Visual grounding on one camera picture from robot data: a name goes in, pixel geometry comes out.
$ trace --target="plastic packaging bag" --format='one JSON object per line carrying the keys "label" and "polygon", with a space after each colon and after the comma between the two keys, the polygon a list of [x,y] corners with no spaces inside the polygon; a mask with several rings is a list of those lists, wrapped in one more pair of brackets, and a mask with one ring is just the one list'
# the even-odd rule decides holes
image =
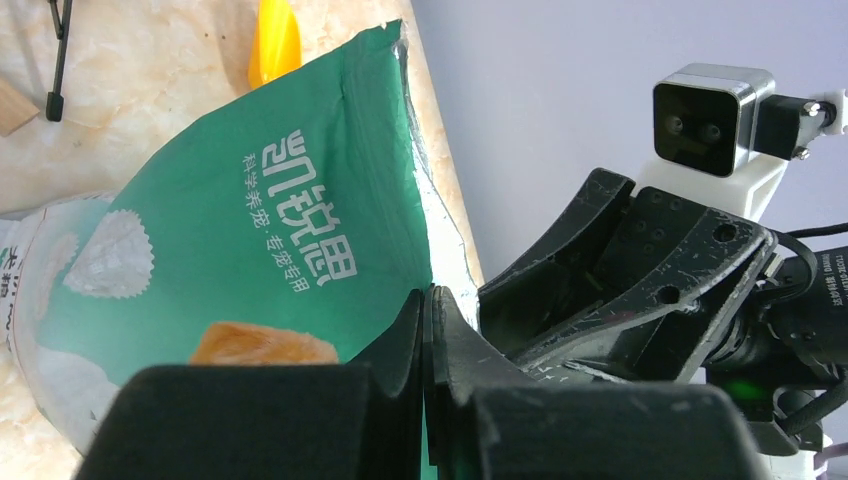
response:
{"label": "plastic packaging bag", "polygon": [[202,117],[121,192],[6,225],[7,344],[77,449],[147,366],[346,362],[434,281],[476,325],[415,141],[401,26]]}

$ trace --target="marble table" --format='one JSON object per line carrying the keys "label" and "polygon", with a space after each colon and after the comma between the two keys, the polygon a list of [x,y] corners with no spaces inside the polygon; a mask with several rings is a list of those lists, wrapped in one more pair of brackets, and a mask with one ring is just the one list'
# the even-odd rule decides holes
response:
{"label": "marble table", "polygon": [[[434,183],[482,283],[471,230],[409,0],[292,0],[304,61],[398,17],[409,25],[413,102]],[[258,0],[85,0],[74,3],[64,120],[40,115],[0,138],[0,214],[120,188],[166,141],[249,91]],[[0,3],[0,76],[42,110],[58,40],[43,0]],[[68,479],[79,456],[38,413],[0,349],[0,478]]]}

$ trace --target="depth camera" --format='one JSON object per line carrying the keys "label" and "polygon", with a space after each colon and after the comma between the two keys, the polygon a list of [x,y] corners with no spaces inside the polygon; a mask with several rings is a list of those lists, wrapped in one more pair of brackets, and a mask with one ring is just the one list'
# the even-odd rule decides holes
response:
{"label": "depth camera", "polygon": [[693,63],[654,87],[654,149],[660,157],[719,177],[754,155],[760,103],[774,77],[756,68]]}

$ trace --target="wooden block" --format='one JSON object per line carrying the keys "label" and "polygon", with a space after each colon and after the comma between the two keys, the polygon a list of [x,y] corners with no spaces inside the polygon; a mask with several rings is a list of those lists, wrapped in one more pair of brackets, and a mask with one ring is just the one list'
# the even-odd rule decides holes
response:
{"label": "wooden block", "polygon": [[38,115],[38,107],[0,78],[0,135],[8,137]]}

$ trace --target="orange fur graphic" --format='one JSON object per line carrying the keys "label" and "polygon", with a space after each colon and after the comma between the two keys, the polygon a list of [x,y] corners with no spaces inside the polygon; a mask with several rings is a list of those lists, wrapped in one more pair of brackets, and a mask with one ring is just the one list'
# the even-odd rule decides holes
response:
{"label": "orange fur graphic", "polygon": [[307,333],[237,322],[212,324],[191,356],[192,365],[302,365],[339,363],[335,347]]}

